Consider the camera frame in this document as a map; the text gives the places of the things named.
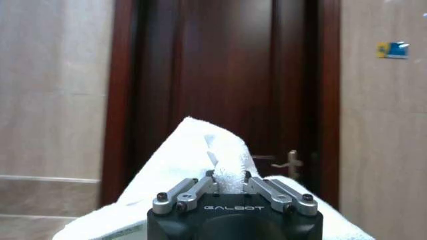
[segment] marble wall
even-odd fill
[[[0,0],[2,233],[97,208],[114,2]]]
[[[427,1],[342,4],[341,210],[378,239],[426,239]],[[378,42],[408,42],[409,60]]]

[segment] yellow sticker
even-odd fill
[[[378,48],[377,48],[377,56],[381,59],[388,58],[390,52],[390,42],[380,42],[378,43]]]

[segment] sticker on wall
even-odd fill
[[[377,55],[381,59],[409,59],[410,44],[401,42],[381,42]]]

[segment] white towel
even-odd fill
[[[158,193],[167,192],[186,178],[203,178],[214,169],[222,193],[242,192],[246,171],[259,177],[245,141],[223,128],[189,117],[153,155],[118,202],[70,223],[54,239],[99,239],[126,226],[146,223]],[[302,194],[309,193],[292,179],[273,178]],[[325,216],[324,239],[373,239],[330,205],[320,198],[317,201]]]

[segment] door frame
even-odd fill
[[[133,179],[133,124],[138,29],[143,0],[117,0],[101,206],[118,201]],[[318,185],[320,197],[340,208],[341,189],[341,22],[342,0],[318,0]]]

